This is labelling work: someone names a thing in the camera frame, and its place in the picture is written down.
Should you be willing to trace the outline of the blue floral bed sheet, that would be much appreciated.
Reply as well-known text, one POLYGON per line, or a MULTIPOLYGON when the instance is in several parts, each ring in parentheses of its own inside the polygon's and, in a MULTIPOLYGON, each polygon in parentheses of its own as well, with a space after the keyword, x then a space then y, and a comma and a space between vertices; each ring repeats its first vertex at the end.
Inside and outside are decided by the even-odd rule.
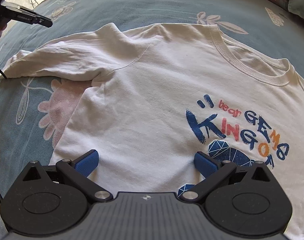
MULTIPOLYGON (((304 78, 304 21, 268 0, 45 0, 36 12, 51 28, 15 23, 0 38, 0 68, 20 50, 113 22, 120 30, 153 23, 218 24, 228 36, 274 58, 287 58, 304 78)), ((0 80, 0 192, 6 194, 31 159, 49 163, 56 131, 39 127, 53 94, 51 77, 0 80)))

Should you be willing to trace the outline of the white printed sweatshirt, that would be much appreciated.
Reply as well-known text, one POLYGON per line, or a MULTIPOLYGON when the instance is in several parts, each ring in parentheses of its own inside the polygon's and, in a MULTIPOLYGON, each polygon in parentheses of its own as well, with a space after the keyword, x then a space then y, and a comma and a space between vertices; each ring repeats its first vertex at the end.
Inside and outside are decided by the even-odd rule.
POLYGON ((304 79, 216 25, 153 24, 52 40, 10 58, 9 78, 89 81, 51 163, 95 149, 91 178, 108 191, 196 184, 197 151, 264 162, 289 197, 290 239, 304 239, 304 79))

